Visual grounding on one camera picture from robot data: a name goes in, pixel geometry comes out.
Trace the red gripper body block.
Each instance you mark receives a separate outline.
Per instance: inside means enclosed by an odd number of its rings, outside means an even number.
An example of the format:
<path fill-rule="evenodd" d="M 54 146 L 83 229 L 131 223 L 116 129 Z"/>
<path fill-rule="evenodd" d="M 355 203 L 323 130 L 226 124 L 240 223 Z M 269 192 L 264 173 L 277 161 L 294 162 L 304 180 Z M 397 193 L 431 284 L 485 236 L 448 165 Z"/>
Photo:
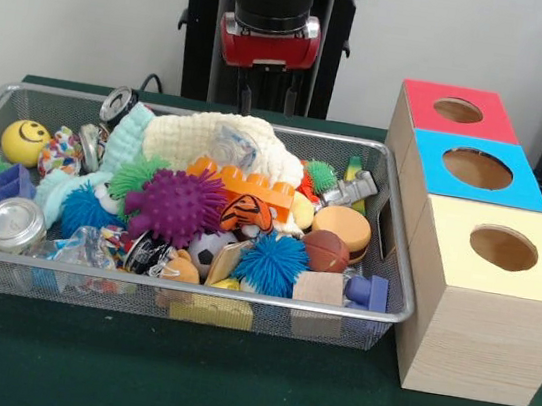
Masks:
<path fill-rule="evenodd" d="M 308 19 L 291 34 L 265 34 L 242 26 L 234 12 L 226 12 L 221 23 L 221 51 L 229 66 L 252 68 L 257 65 L 283 66 L 308 70 L 315 63 L 321 43 L 321 26 Z"/>

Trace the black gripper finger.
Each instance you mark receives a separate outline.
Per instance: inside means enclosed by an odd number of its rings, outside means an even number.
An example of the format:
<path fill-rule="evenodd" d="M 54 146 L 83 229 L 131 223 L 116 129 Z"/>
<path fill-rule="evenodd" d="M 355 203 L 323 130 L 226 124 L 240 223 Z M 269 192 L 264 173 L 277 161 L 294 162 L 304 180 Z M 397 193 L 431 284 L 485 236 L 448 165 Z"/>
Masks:
<path fill-rule="evenodd" d="M 301 70 L 292 70 L 290 86 L 287 88 L 285 93 L 283 113 L 284 116 L 290 118 L 295 114 L 295 108 L 298 101 L 299 89 L 301 87 L 302 80 L 302 71 Z"/>
<path fill-rule="evenodd" d="M 241 68 L 237 89 L 238 114 L 249 116 L 252 112 L 252 98 L 256 84 L 255 72 L 251 68 Z"/>

